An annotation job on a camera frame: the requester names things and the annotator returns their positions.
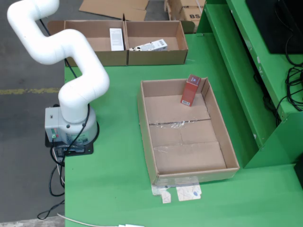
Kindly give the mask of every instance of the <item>cardboard tray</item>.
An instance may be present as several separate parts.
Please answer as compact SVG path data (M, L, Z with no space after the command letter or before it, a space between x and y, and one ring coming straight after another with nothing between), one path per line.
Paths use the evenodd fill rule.
M179 21L126 21L129 48L164 39L167 51L129 51L128 65L184 64L188 46Z
M222 180L238 160L207 78L191 107L181 104L186 79L142 81L138 112L153 185Z
M65 20L50 21L47 27L52 35L65 29L75 29L85 35L104 66L127 65L127 36L124 21L119 20ZM111 51L110 28L121 28L124 51ZM67 58L71 66L77 66L73 58Z

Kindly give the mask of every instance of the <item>green workbench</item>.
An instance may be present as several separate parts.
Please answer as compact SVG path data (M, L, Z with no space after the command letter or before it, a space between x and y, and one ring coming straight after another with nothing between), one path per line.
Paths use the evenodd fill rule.
M293 165L242 168L258 145L214 33L186 39L185 65L106 67L110 89L91 103L100 125L94 153L66 158L65 215L103 226L302 226L303 191ZM209 78L241 169L232 179L202 183L200 200L179 202L170 188L172 202L162 204L160 196L152 195L136 96L141 80L189 74ZM65 80L72 78L65 68Z

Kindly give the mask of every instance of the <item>white box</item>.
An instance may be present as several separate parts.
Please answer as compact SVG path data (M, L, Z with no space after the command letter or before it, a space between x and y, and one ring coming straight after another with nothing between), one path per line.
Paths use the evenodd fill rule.
M167 51L167 44L163 39L136 46L129 49L130 51Z
M112 51L123 51L123 36L122 36L122 29L120 28L110 28L110 46Z

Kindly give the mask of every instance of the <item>concrete floor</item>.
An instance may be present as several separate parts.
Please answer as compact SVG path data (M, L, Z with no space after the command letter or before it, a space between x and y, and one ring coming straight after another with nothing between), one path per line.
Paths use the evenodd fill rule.
M45 66L29 56L7 22L6 11L15 1L0 3L0 223L34 219L63 199L48 192L54 163L44 146L45 108L58 103L58 90L64 81L63 62ZM110 19L79 12L81 3L61 0L59 10L44 22ZM145 20L168 20L163 0L150 0ZM62 191L59 179L54 179L53 190ZM51 216L56 212L64 213L64 206ZM1 226L45 225L15 222Z

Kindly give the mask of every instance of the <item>red box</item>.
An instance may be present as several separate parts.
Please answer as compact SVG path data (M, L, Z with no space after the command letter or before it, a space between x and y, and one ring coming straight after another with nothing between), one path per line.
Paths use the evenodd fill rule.
M191 106L193 104L195 94L200 84L201 78L194 75L190 75L186 81L186 85L181 98L181 103Z

